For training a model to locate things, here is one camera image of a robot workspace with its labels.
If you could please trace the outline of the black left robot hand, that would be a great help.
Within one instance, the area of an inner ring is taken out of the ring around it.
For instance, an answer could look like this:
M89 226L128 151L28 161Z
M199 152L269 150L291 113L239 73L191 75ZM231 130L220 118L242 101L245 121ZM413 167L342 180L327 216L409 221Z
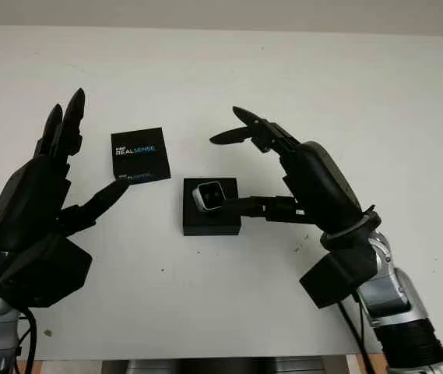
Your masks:
M50 233L70 236L90 228L128 189L126 180L116 180L82 206L63 206L71 185L69 158L82 146L85 101L78 89L67 108L52 108L33 156L6 182L0 193L1 252L22 252Z

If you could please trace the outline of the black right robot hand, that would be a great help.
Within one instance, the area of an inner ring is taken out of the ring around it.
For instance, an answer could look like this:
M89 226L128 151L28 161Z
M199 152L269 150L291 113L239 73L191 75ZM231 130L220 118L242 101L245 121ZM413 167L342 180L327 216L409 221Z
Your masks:
M244 108L234 106L232 110L244 126L212 136L211 143L227 145L250 139L263 153L275 151L288 189L311 222L325 233L343 231L363 218L349 182L323 146L314 141L301 143L277 123Z

